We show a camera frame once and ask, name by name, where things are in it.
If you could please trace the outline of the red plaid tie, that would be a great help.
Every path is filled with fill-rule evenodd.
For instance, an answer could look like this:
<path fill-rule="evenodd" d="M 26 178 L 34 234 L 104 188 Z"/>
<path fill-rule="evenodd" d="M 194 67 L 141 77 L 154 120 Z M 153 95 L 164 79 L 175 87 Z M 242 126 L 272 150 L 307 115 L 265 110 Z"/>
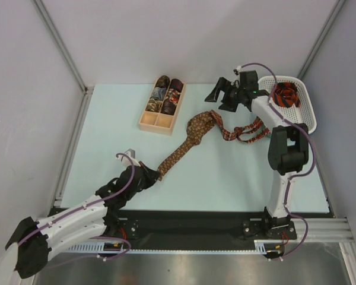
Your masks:
<path fill-rule="evenodd" d="M 222 137 L 226 141 L 238 140 L 241 143 L 253 143 L 257 140 L 262 139 L 263 137 L 269 137 L 271 135 L 270 130 L 264 125 L 262 120 L 259 117 L 256 117 L 255 120 L 247 126 L 237 126 L 233 131 L 228 131 L 224 128 L 224 123 L 221 115 L 214 110 L 210 111 L 211 116 L 214 118 L 215 122 L 220 128 Z M 242 135 L 255 134 L 254 137 L 251 137 L 247 140 L 241 138 Z"/>

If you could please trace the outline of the brown floral tie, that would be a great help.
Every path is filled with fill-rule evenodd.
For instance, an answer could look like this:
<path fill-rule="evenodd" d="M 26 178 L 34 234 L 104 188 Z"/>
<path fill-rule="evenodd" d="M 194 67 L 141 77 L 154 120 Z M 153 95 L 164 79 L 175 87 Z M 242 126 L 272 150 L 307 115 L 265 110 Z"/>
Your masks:
<path fill-rule="evenodd" d="M 216 120 L 210 111 L 205 111 L 195 115 L 186 125 L 186 139 L 174 150 L 159 166 L 157 171 L 160 173 L 159 181 L 167 172 L 194 146 L 201 143 L 205 134 L 207 134 L 215 125 Z"/>

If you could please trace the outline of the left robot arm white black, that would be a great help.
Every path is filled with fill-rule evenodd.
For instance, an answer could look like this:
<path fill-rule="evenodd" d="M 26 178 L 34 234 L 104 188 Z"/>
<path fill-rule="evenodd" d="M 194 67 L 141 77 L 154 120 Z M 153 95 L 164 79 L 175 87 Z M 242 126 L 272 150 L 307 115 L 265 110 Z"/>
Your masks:
<path fill-rule="evenodd" d="M 29 278 L 74 244 L 101 235 L 114 237 L 120 228 L 117 212 L 160 176 L 141 162 L 129 165 L 81 204 L 39 220 L 22 219 L 6 244 L 18 245 L 15 272 L 22 279 Z"/>

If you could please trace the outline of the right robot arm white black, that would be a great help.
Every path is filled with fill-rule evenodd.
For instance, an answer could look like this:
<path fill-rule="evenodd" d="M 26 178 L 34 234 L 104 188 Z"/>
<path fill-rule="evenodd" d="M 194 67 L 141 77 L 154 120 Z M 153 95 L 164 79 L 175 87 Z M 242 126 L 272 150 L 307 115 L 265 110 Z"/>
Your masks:
<path fill-rule="evenodd" d="M 218 79 L 214 89 L 206 97 L 206 102 L 216 102 L 224 93 L 221 110 L 235 112 L 239 104 L 257 115 L 271 134 L 268 149 L 268 163 L 274 171 L 271 196 L 264 208 L 260 229 L 257 235 L 268 239 L 290 239 L 294 229 L 290 212 L 290 192 L 295 179 L 305 176 L 303 166 L 308 163 L 309 152 L 313 151 L 308 127 L 305 123 L 291 122 L 280 108 L 300 107 L 297 86 L 294 83 L 275 82 L 270 92 L 259 89 L 256 71 L 240 72 L 235 70 L 237 78 L 229 81 Z"/>

